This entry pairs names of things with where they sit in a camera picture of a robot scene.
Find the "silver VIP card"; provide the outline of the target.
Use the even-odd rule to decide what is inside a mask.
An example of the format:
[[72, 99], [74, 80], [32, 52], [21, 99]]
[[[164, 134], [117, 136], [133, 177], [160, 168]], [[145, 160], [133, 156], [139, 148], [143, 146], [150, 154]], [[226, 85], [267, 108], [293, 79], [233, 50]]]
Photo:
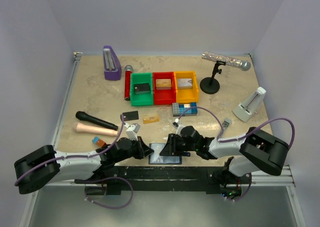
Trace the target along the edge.
[[160, 153], [165, 147], [165, 144], [151, 143], [149, 147], [153, 150], [153, 153], [149, 156], [149, 164], [164, 164], [164, 157], [161, 156]]

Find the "black VIP card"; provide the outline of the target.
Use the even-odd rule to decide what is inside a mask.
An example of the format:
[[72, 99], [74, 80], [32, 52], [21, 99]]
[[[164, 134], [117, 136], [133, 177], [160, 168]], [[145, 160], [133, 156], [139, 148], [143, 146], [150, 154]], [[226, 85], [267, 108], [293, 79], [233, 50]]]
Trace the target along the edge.
[[124, 121], [134, 121], [139, 119], [139, 112], [137, 110], [135, 111], [128, 111], [128, 112], [123, 112], [122, 113], [124, 117]]

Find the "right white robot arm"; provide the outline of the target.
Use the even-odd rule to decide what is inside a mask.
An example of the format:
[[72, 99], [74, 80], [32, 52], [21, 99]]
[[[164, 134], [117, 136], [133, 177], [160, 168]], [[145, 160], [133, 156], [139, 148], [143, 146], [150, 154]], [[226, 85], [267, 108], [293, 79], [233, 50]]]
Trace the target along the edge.
[[240, 177], [257, 171], [280, 176], [289, 152], [289, 145], [258, 129], [251, 127], [247, 133], [233, 138], [216, 139], [204, 137], [193, 126], [180, 127], [175, 134], [169, 134], [167, 143], [160, 152], [162, 157], [189, 157], [195, 152], [204, 160], [231, 157], [223, 170], [223, 179], [234, 183]]

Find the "gold card from holder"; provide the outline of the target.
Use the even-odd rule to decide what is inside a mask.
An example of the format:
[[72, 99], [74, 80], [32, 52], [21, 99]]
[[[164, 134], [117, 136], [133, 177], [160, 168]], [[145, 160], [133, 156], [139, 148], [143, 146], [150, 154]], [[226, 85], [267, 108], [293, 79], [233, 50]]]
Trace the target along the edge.
[[156, 123], [159, 122], [160, 118], [159, 115], [157, 113], [153, 113], [153, 114], [146, 114], [142, 117], [142, 122], [144, 124], [151, 124], [151, 123]]

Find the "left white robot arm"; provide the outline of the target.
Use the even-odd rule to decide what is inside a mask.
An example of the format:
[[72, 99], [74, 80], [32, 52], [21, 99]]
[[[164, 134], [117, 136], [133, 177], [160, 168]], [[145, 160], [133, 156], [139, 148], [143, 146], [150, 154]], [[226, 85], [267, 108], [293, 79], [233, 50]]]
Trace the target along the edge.
[[81, 153], [67, 153], [44, 145], [14, 163], [16, 182], [21, 195], [40, 190], [46, 184], [80, 180], [100, 182], [106, 171], [126, 159], [144, 159], [154, 153], [139, 136], [136, 140], [120, 138], [114, 144]]

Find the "navy blue card holder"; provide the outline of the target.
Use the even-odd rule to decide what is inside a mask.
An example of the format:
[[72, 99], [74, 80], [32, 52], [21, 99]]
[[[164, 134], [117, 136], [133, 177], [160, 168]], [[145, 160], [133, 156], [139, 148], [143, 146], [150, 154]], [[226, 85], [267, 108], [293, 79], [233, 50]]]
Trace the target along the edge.
[[164, 164], [150, 164], [150, 165], [181, 165], [183, 159], [181, 156], [163, 156]]

